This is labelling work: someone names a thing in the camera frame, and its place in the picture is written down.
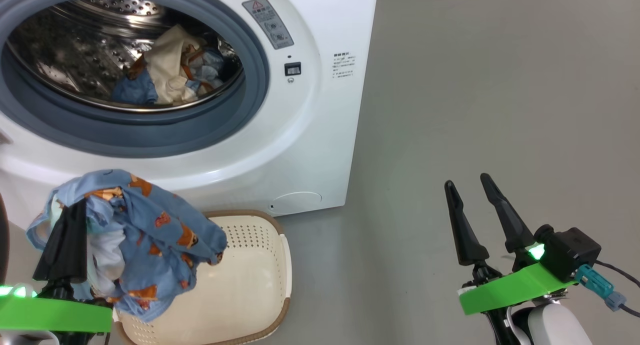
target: concrete floor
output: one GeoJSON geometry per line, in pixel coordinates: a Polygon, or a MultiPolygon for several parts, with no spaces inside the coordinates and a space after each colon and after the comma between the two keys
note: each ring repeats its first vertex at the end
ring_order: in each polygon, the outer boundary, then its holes
{"type": "MultiPolygon", "coordinates": [[[[494,343],[458,304],[471,268],[457,263],[443,190],[455,181],[490,264],[508,272],[481,172],[532,231],[579,227],[601,260],[640,276],[638,15],[638,0],[379,0],[347,204],[279,218],[294,294],[259,344],[494,343]]],[[[36,255],[9,281],[28,279],[36,255]]],[[[640,309],[638,288],[602,273],[640,309]]],[[[637,318],[584,288],[569,295],[594,344],[637,343],[637,318]]]]}

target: warning label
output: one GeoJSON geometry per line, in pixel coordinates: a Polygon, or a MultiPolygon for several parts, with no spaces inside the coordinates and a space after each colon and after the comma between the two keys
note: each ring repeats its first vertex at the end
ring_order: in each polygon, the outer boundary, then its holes
{"type": "Polygon", "coordinates": [[[333,54],[333,71],[334,79],[342,79],[344,77],[352,77],[355,75],[356,56],[349,52],[341,52],[333,54]]]}
{"type": "Polygon", "coordinates": [[[278,12],[269,0],[249,0],[242,6],[251,14],[269,38],[274,49],[282,49],[293,45],[293,39],[278,12]]]}

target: stainless steel drum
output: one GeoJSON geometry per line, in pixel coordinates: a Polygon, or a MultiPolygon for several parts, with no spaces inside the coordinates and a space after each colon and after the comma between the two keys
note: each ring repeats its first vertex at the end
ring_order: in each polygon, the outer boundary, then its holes
{"type": "Polygon", "coordinates": [[[233,47],[202,22],[149,0],[73,0],[26,19],[7,46],[39,81],[74,101],[108,110],[156,113],[189,108],[225,92],[243,71],[233,47]],[[222,86],[195,101],[130,104],[111,101],[117,81],[154,40],[175,25],[217,47],[222,86]]]}

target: white washing machine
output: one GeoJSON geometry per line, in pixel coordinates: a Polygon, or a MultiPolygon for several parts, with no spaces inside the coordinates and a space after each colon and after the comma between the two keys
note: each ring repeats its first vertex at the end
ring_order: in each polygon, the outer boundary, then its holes
{"type": "Polygon", "coordinates": [[[0,0],[9,220],[26,228],[52,188],[108,168],[203,211],[342,206],[375,3],[0,0]],[[142,79],[139,59],[175,25],[224,60],[219,83],[171,103],[116,100],[122,77],[142,79]]]}

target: plastic basket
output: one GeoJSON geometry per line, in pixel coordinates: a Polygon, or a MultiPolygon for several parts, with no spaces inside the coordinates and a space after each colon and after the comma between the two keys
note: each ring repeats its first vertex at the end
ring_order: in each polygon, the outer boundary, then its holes
{"type": "Polygon", "coordinates": [[[240,345],[266,338],[289,310],[291,254],[281,226],[266,213],[206,213],[226,233],[219,265],[198,267],[194,288],[152,322],[118,313],[127,345],[240,345]]]}

